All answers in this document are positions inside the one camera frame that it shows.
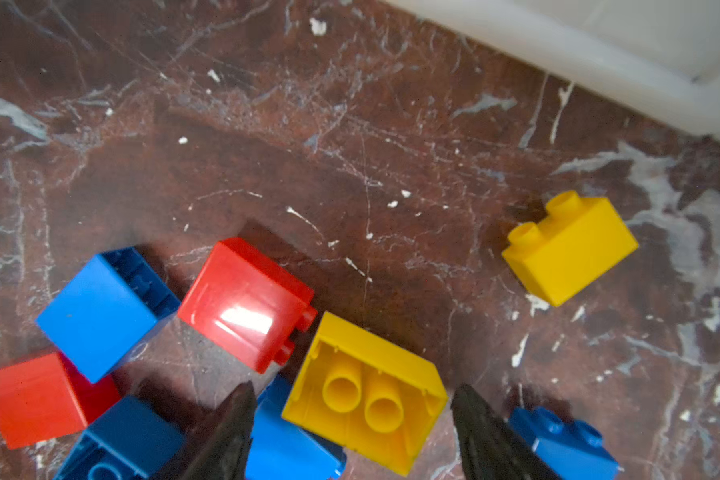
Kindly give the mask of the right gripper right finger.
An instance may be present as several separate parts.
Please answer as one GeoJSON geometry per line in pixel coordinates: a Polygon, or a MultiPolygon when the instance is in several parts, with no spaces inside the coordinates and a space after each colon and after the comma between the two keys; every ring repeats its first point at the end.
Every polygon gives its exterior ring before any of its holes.
{"type": "Polygon", "coordinates": [[[471,385],[455,390],[451,410],[466,479],[560,480],[471,385]]]}

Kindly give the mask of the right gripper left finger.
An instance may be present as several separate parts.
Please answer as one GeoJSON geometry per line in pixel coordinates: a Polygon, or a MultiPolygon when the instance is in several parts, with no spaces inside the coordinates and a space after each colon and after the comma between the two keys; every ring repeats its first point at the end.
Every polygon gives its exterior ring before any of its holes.
{"type": "Polygon", "coordinates": [[[257,401],[251,381],[239,384],[153,479],[244,479],[257,401]]]}

